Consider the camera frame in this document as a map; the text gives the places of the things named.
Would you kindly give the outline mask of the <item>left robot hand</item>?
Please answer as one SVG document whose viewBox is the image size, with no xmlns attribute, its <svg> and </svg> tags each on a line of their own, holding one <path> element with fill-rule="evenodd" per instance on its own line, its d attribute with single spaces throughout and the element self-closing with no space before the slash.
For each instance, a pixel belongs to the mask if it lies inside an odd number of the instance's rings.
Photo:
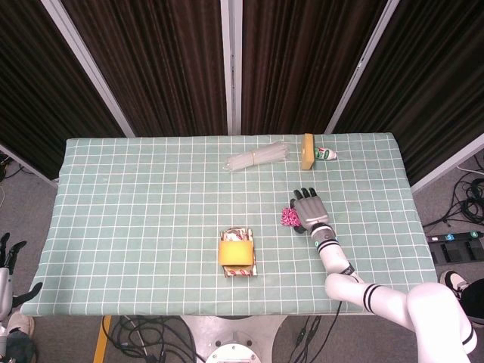
<svg viewBox="0 0 484 363">
<path fill-rule="evenodd" d="M 6 252 L 9 238 L 9 232 L 6 232 L 1 237 L 1 321 L 4 321 L 11 314 L 13 308 L 17 308 L 36 297 L 43 286 L 42 282 L 38 282 L 29 292 L 18 296 L 14 295 L 14 267 L 17 262 L 17 255 L 26 245 L 27 241 L 22 240 L 21 242 L 16 243 L 8 252 Z"/>
</svg>

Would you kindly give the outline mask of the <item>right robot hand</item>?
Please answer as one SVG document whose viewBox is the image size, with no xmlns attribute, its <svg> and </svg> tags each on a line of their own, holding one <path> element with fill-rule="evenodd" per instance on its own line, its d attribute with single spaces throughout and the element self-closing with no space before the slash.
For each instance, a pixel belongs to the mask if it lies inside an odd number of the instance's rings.
<svg viewBox="0 0 484 363">
<path fill-rule="evenodd" d="M 328 212 L 314 188 L 296 189 L 293 194 L 290 208 L 296 212 L 299 219 L 299 225 L 293 227 L 296 233 L 311 232 L 314 225 L 329 223 Z"/>
</svg>

